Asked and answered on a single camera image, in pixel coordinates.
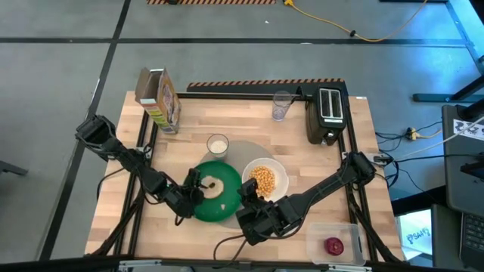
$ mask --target white bowl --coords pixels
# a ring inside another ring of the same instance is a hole
[[[260,158],[249,162],[242,173],[242,182],[248,181],[250,172],[258,166],[265,166],[271,169],[275,177],[275,189],[271,193],[271,196],[266,199],[266,201],[271,200],[275,202],[282,196],[285,196],[287,193],[287,188],[289,187],[289,177],[286,174],[286,169],[275,159]]]

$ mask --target glass of milk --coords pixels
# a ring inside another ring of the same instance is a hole
[[[228,139],[223,134],[214,134],[206,142],[206,147],[215,158],[223,159],[227,155]]]

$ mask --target bowl of chickpeas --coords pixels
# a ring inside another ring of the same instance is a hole
[[[289,178],[286,169],[275,159],[254,159],[244,169],[242,182],[255,178],[257,195],[267,201],[277,201],[286,195]]]

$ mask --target chickpea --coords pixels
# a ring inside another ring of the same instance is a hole
[[[257,196],[269,198],[275,189],[275,176],[271,169],[265,166],[257,166],[249,173],[249,178],[257,180]]]

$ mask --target yellow cable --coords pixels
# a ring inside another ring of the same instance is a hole
[[[438,131],[438,132],[436,132],[436,133],[434,133],[434,134],[432,134],[432,135],[429,135],[429,136],[423,136],[423,135],[418,134],[417,132],[415,132],[415,134],[417,135],[417,138],[430,139],[430,138],[432,138],[432,137],[437,136],[437,135],[438,135],[440,132],[442,132],[442,129],[439,129],[439,131]]]
[[[382,42],[382,41],[384,41],[384,40],[386,40],[386,39],[394,36],[396,33],[402,31],[402,29],[404,29],[408,25],[408,23],[410,23],[415,18],[415,16],[417,16],[417,14],[422,10],[422,8],[425,6],[425,4],[427,2],[428,2],[428,0],[424,0],[423,3],[422,3],[422,5],[420,5],[420,7],[417,9],[417,11],[415,11],[414,15],[412,15],[412,17],[410,17],[410,19],[408,19],[408,21],[406,23],[404,23],[398,29],[396,29],[395,31],[391,32],[389,35],[387,35],[387,36],[385,36],[385,37],[383,37],[381,39],[368,39],[368,38],[365,38],[363,36],[360,36],[359,34],[355,34],[355,36],[358,37],[358,38],[360,38],[360,39],[362,39],[363,41],[366,41],[366,42]],[[343,27],[343,26],[341,26],[341,25],[339,25],[339,24],[337,24],[337,23],[335,23],[333,21],[326,20],[326,19],[323,19],[323,18],[320,18],[320,17],[316,17],[316,16],[313,16],[311,14],[308,14],[308,13],[306,13],[304,11],[301,11],[297,6],[294,5],[293,0],[285,0],[284,1],[284,4],[291,6],[293,9],[295,9],[298,12],[306,15],[307,17],[311,17],[312,19],[319,20],[321,22],[329,23],[329,24],[331,24],[331,25],[333,25],[333,26],[335,26],[335,27],[337,27],[339,29],[344,30],[345,32],[347,32],[349,34],[352,33],[351,30],[349,30],[349,29],[347,29],[347,28],[345,28],[345,27]]]

